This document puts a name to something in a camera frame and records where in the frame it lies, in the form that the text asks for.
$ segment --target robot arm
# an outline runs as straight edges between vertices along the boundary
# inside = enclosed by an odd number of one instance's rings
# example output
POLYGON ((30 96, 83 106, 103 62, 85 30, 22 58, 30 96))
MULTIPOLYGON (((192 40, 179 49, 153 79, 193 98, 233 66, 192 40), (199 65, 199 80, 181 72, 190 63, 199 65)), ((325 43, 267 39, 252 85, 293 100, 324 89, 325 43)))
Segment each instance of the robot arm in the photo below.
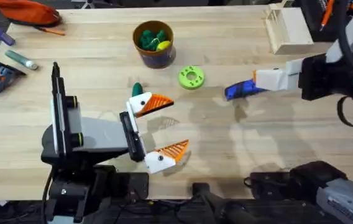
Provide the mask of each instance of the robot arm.
POLYGON ((147 153, 144 142, 139 136, 139 130, 135 118, 142 117, 146 114, 171 105, 173 105, 173 101, 168 97, 152 94, 150 92, 131 97, 126 103, 128 114, 127 117, 129 118, 132 128, 131 131, 134 135, 134 137, 128 141, 130 148, 133 149, 130 150, 130 156, 135 161, 141 161, 144 159, 151 174, 175 166, 185 153, 189 140, 184 140, 182 142, 172 144, 171 146, 147 153), (140 145, 142 149, 136 151, 136 147, 134 147, 136 144, 140 145))

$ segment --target cup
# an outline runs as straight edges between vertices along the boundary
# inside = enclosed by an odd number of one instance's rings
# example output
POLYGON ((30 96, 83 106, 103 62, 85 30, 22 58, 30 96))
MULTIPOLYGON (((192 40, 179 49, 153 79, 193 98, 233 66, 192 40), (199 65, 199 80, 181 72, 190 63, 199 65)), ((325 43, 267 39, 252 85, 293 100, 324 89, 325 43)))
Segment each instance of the cup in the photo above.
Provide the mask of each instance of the cup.
POLYGON ((166 23, 161 21, 144 22, 135 28, 132 38, 141 59, 149 68, 164 68, 173 62, 175 58, 175 48, 173 46, 174 35, 171 27, 166 23), (142 49, 139 40, 144 30, 150 30, 154 34, 158 34, 160 30, 164 30, 167 36, 166 40, 171 42, 170 45, 163 50, 155 52, 142 49))

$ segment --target wooden table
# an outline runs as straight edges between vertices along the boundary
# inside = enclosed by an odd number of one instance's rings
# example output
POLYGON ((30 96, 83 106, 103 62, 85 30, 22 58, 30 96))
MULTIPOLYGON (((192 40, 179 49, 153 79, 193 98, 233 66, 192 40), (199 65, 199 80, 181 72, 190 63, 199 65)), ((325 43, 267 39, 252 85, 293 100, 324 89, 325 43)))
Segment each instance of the wooden table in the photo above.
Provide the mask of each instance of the wooden table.
MULTIPOLYGON (((336 115, 340 96, 304 101, 300 91, 266 92, 227 102, 224 88, 249 79, 253 69, 283 66, 305 55, 273 55, 264 25, 265 6, 64 10, 66 36, 11 25, 12 47, 40 65, 30 71, 4 55, 0 61, 27 72, 0 94, 0 200, 40 199, 50 166, 40 160, 41 137, 50 124, 50 75, 57 61, 66 91, 77 95, 83 116, 118 119, 141 82, 145 91, 175 105, 138 119, 147 149, 184 139, 181 164, 150 176, 151 198, 189 196, 192 182, 209 182, 225 197, 251 197, 242 179, 253 170, 288 169, 324 160, 353 180, 353 128, 336 115), (157 19, 175 33, 176 59, 160 70, 145 67, 132 43, 141 22, 157 19), (184 66, 206 74, 195 91, 178 84, 184 66)), ((325 51, 328 45, 317 45, 325 51)), ((346 103, 353 120, 353 103, 346 103)), ((124 155, 105 162, 121 171, 146 171, 124 155)))

